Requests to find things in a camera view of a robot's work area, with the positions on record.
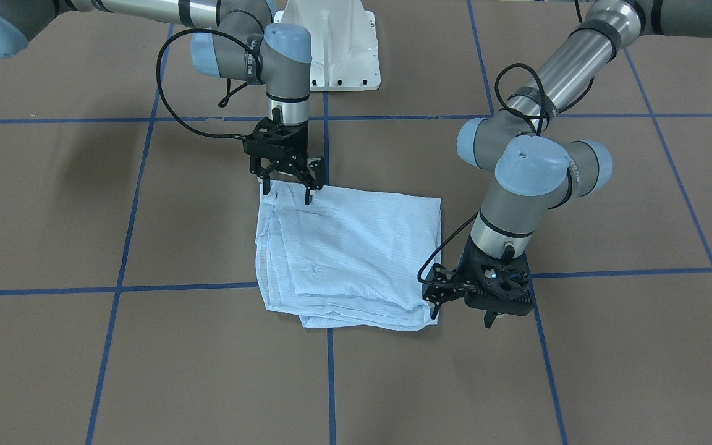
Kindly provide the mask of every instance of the blue cloth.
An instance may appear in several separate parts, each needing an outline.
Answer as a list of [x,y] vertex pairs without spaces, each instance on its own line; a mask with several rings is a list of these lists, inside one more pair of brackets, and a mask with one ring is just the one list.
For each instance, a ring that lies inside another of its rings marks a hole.
[[255,238],[266,309],[308,328],[436,324],[416,273],[441,242],[441,200],[327,186],[305,206],[302,185],[271,186]]

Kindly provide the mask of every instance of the cloth fold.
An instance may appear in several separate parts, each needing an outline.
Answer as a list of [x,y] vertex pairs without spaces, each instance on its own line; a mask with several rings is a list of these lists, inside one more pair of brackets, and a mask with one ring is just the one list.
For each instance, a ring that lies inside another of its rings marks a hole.
[[333,186],[309,206],[304,196],[301,184],[272,181],[260,199],[255,266],[266,309],[308,328],[436,324],[416,273],[441,242],[441,200]]

